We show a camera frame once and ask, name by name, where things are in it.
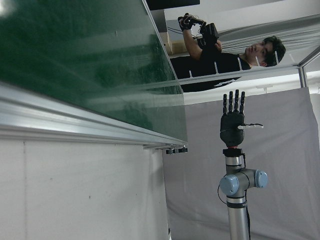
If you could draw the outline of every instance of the man's hand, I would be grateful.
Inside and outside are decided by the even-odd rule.
[[[192,16],[189,13],[186,13],[184,16],[178,17],[179,26],[181,31],[190,30],[192,28],[192,24],[190,23]]]
[[[227,113],[227,94],[223,95],[223,115],[220,123],[220,138],[228,148],[237,147],[245,138],[244,130],[238,126],[244,126],[245,92],[241,93],[240,111],[238,111],[239,90],[235,90],[234,110],[233,92],[229,93],[229,108]]]
[[[222,52],[222,42],[220,40],[217,40],[214,46],[220,53]]]

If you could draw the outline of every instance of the man's arm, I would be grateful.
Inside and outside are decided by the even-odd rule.
[[[184,39],[186,50],[189,52],[190,56],[194,60],[199,61],[202,53],[202,49],[193,39],[190,30],[187,30],[187,29],[183,30],[183,39]]]

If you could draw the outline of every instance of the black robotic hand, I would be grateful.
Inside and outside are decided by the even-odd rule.
[[[190,30],[192,28],[193,23],[191,19],[193,19],[193,16],[190,15],[189,13],[186,13],[184,16],[178,17],[178,22],[179,22],[181,31]]]
[[[238,110],[239,90],[235,90],[234,110],[233,92],[229,93],[229,107],[227,112],[227,94],[223,95],[223,115],[220,123],[220,138],[228,148],[236,148],[245,138],[244,129],[263,128],[259,123],[245,124],[244,105],[245,92],[241,93],[240,109]]]

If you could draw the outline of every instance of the black t-shirt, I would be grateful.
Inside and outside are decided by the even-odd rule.
[[[218,51],[203,50],[199,61],[194,60],[190,56],[181,56],[171,58],[171,63],[175,74],[178,79],[190,78],[190,72],[192,77],[199,77],[205,75],[216,74],[216,68],[219,74],[236,72],[241,70],[239,66],[239,60],[242,70],[250,69],[247,62],[243,61],[239,55],[232,53],[221,53]],[[205,81],[198,83],[189,83],[181,85],[183,92],[199,92],[209,89],[215,89],[228,85],[239,77]]]

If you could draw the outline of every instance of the gray backdrop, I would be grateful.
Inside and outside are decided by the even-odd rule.
[[[163,154],[172,240],[230,239],[227,207],[217,195],[226,173],[222,104],[186,106],[189,152]],[[244,114],[245,123],[264,125],[245,130],[239,148],[246,167],[269,178],[266,188],[247,192],[251,239],[319,240],[319,137],[308,89],[249,96]],[[220,196],[226,200],[221,191]]]

